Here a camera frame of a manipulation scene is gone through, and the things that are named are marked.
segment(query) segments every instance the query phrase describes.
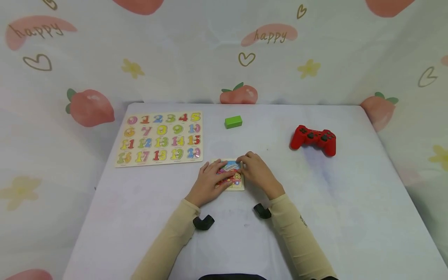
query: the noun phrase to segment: patterned fabric backdrop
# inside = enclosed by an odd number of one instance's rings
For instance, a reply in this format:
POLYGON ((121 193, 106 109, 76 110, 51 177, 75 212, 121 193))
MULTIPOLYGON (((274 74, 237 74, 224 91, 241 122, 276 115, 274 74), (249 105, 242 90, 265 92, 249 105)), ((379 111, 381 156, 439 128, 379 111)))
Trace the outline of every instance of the patterned fabric backdrop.
POLYGON ((0 7, 0 279, 62 278, 125 109, 142 101, 361 105, 448 262, 445 1, 0 7))

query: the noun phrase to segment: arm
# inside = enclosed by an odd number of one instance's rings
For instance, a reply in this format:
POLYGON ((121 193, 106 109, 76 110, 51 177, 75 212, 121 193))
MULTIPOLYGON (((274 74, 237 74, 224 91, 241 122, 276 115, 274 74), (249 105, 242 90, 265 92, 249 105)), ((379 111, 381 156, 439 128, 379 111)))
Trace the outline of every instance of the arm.
POLYGON ((283 194, 271 200, 269 209, 274 228, 282 236, 301 279, 336 277, 313 233, 288 196, 283 194))
POLYGON ((179 207, 171 214, 165 227, 152 243, 141 260, 131 280, 167 279, 181 249, 188 243, 194 233, 193 219, 200 214, 200 207, 216 199, 232 183, 218 182, 235 175, 229 171, 217 175, 218 170, 227 161, 220 159, 212 164, 206 162, 199 170, 198 179, 190 193, 183 199, 179 207))
POLYGON ((327 276, 336 277, 313 233, 266 163, 253 152, 240 156, 237 161, 242 161, 245 165, 241 169, 244 178, 261 188, 271 201, 274 228, 285 241, 301 279, 322 280, 327 276))
POLYGON ((131 280, 167 279, 177 255, 193 236, 193 219, 200 213, 198 207, 183 199, 143 257, 131 280))

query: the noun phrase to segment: hand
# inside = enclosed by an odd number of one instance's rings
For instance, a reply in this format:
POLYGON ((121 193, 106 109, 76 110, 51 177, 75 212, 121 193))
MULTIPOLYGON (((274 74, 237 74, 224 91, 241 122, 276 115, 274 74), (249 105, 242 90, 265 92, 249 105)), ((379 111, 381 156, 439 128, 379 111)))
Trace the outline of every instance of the hand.
POLYGON ((243 162, 245 165, 241 168, 244 178, 261 188, 269 200, 285 194, 283 186, 277 181, 272 171, 258 154, 247 152, 246 155, 237 158, 237 162, 243 162))
POLYGON ((219 186, 216 186, 216 184, 235 175, 236 172, 235 170, 231 170, 222 174, 216 174, 226 164, 226 160, 221 161, 220 159, 212 164, 206 162, 199 169, 198 179, 185 199, 199 208, 215 200, 226 188, 232 185, 232 182, 223 182, 219 186))

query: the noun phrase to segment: yellow flower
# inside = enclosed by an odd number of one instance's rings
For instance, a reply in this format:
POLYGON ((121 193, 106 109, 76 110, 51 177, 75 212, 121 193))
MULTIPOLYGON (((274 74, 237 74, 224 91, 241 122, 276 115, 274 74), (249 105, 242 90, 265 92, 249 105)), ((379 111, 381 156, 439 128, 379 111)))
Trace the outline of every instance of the yellow flower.
POLYGON ((138 75, 145 76, 145 73, 142 71, 142 69, 140 68, 140 65, 138 65, 137 63, 130 62, 127 59, 123 59, 123 62, 125 63, 125 65, 122 66, 121 69, 124 72, 131 73, 131 75, 134 79, 137 79, 138 75))
POLYGON ((310 59, 306 62, 304 66, 299 66, 297 70, 302 72, 302 75, 300 78, 304 79, 306 76, 310 75, 312 77, 316 77, 317 70, 320 68, 320 63, 316 62, 314 63, 314 60, 310 59))
POLYGON ((12 187, 0 190, 0 198, 9 199, 6 210, 16 210, 25 199, 36 200, 38 195, 33 190, 40 185, 41 181, 26 176, 15 177, 12 187))
POLYGON ((442 168, 448 171, 448 150, 444 150, 439 145, 434 145, 432 150, 435 152, 435 156, 428 158, 428 160, 431 162, 441 162, 442 168))

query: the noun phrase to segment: person's left hand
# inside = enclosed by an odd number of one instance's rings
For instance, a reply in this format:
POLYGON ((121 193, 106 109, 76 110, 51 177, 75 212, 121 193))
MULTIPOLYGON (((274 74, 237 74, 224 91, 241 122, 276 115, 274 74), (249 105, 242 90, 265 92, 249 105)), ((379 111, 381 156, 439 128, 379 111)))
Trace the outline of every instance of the person's left hand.
POLYGON ((204 204, 215 200, 226 188, 232 185, 232 182, 223 182, 219 186, 216 184, 235 175, 236 170, 231 170, 222 174, 216 174, 221 167, 225 166, 227 161, 216 160, 212 164, 206 162, 201 169, 199 169, 198 179, 191 188, 190 193, 185 197, 185 200, 201 207, 204 204))

